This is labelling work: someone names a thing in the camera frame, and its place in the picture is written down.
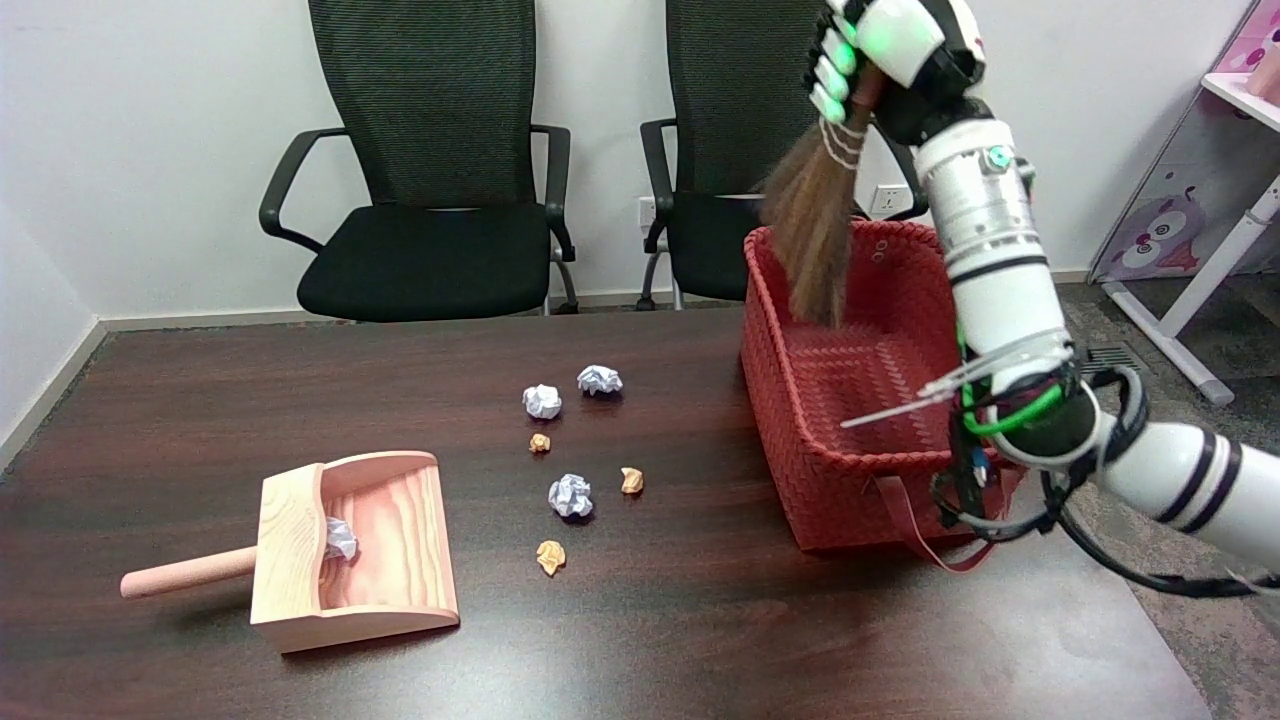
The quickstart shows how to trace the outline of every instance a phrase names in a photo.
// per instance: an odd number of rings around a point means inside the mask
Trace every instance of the red woven basket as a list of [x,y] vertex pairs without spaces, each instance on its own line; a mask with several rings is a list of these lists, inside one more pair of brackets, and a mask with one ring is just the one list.
[[[769,228],[745,242],[749,282],[742,366],[764,454],[803,550],[909,541],[881,495],[901,479],[920,537],[938,523],[932,477],[946,468],[946,405],[854,429],[840,423],[915,400],[960,363],[956,316],[932,228],[854,222],[844,327],[792,320]],[[987,509],[1002,510],[995,484]]]

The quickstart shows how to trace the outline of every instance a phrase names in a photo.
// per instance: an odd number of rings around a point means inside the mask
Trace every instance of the chair seat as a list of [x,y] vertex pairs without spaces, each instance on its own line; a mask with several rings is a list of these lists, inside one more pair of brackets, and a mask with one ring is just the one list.
[[667,224],[671,269],[684,292],[746,299],[742,241],[760,227],[759,201],[677,192]]
[[347,215],[298,283],[310,313],[396,323],[489,318],[543,304],[550,236],[541,205]]

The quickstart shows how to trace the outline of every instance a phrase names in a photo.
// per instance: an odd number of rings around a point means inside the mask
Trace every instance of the green wire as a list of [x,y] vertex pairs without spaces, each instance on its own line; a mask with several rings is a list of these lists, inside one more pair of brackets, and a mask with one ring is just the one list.
[[[964,331],[960,328],[959,323],[956,324],[956,341],[960,343],[961,360],[964,360]],[[961,386],[960,400],[965,405],[973,405],[972,384],[966,383]],[[1043,393],[1041,393],[1039,397],[1027,404],[1027,406],[1021,407],[1020,410],[1018,410],[1016,413],[1014,413],[1007,418],[1000,419],[996,423],[982,424],[978,421],[978,418],[975,418],[973,413],[965,413],[964,427],[970,433],[978,437],[991,437],[991,436],[1004,434],[1010,430],[1016,430],[1023,425],[1025,425],[1027,423],[1030,423],[1041,418],[1042,415],[1056,407],[1059,402],[1062,402],[1062,387],[1053,386],[1047,391],[1044,391]]]

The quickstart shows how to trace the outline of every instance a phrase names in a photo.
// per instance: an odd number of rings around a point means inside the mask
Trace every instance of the broom bristles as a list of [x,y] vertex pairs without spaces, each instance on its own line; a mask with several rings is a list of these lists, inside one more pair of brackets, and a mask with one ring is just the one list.
[[[863,70],[842,141],[855,152],[870,124],[870,106],[883,76],[874,65]],[[773,254],[786,270],[791,316],[838,327],[845,307],[845,282],[851,240],[856,173],[827,151],[820,123],[809,128],[764,182],[760,219],[773,228]],[[831,132],[842,133],[837,128]],[[856,155],[851,158],[856,167]]]

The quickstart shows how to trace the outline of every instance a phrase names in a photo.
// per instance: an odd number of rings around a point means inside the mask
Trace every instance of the white wall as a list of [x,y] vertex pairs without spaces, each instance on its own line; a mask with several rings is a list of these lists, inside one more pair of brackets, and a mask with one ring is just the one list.
[[[67,278],[0,206],[0,445],[95,322]],[[0,466],[6,459],[0,451]]]
[[[18,219],[104,316],[296,307],[310,255],[257,228],[292,136],[338,123],[302,0],[4,0]],[[1248,0],[972,0],[987,95],[1041,169],[1056,269],[1083,269]],[[749,63],[749,58],[742,59]],[[568,223],[585,292],[634,291],[640,122],[672,113],[660,0],[541,0],[534,118],[573,131]],[[881,172],[867,173],[869,199]],[[285,220],[326,237],[366,200],[343,141]]]

